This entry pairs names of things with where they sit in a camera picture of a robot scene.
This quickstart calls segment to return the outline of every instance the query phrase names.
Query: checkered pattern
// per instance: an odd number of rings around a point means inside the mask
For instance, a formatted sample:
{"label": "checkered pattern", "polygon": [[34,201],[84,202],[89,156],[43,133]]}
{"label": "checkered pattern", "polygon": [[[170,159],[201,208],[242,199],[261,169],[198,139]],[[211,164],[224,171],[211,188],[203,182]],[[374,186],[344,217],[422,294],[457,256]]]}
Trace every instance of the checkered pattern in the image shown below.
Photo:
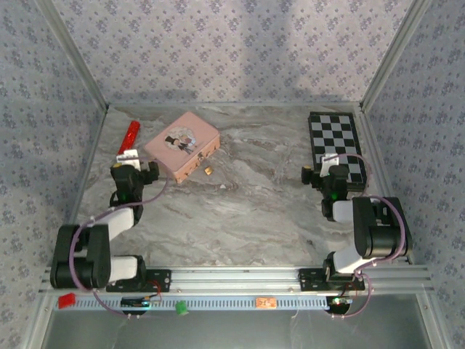
{"label": "checkered pattern", "polygon": [[[326,153],[356,153],[361,155],[357,130],[352,114],[310,113],[310,139],[312,141],[314,168],[321,168],[321,156]],[[349,169],[348,183],[365,187],[365,167],[355,157],[342,157],[339,164]]]}

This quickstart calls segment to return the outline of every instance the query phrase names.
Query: wall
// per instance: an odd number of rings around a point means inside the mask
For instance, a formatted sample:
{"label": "wall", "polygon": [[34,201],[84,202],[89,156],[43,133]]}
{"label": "wall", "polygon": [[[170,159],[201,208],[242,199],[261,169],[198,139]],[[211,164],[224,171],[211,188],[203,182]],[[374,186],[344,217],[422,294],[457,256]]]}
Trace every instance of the wall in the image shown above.
{"label": "wall", "polygon": [[465,3],[434,0],[369,111],[415,257],[465,348]]}
{"label": "wall", "polygon": [[361,100],[411,0],[54,0],[111,103]]}
{"label": "wall", "polygon": [[102,114],[33,0],[0,1],[0,348],[18,348]]}

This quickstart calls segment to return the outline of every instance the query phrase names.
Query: gray marble table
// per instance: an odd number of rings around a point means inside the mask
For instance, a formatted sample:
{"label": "gray marble table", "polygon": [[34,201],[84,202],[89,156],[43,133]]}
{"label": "gray marble table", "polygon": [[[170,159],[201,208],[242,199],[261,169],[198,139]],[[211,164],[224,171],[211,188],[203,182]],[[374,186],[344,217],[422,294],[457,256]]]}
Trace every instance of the gray marble table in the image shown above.
{"label": "gray marble table", "polygon": [[[327,221],[321,194],[300,182],[301,166],[312,163],[308,106],[110,108],[79,222],[107,209],[115,190],[109,168],[129,122],[141,123],[135,148],[142,150],[185,111],[219,129],[221,148],[146,205],[139,225],[111,242],[113,254],[141,254],[148,265],[319,265],[348,245],[352,225]],[[163,183],[147,186],[144,198]]]}

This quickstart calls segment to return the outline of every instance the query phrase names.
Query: cardboard box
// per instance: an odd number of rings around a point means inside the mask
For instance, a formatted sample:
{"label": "cardboard box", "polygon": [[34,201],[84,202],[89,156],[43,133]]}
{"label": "cardboard box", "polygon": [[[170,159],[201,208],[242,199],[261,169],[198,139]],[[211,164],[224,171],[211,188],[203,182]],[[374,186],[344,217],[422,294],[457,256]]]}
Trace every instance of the cardboard box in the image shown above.
{"label": "cardboard box", "polygon": [[181,183],[219,148],[219,131],[187,112],[153,138],[145,150],[163,162]]}

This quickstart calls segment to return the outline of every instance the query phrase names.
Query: red tube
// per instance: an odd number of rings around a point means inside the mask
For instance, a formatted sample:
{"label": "red tube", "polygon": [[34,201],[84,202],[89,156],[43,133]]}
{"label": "red tube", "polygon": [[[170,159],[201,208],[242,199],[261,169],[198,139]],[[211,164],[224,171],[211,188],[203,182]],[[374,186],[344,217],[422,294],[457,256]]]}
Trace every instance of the red tube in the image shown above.
{"label": "red tube", "polygon": [[128,127],[128,132],[126,132],[126,136],[124,136],[123,142],[121,143],[121,148],[119,148],[118,155],[121,155],[128,149],[132,149],[134,141],[137,137],[137,133],[139,132],[139,128],[140,123],[138,121],[131,121]]}

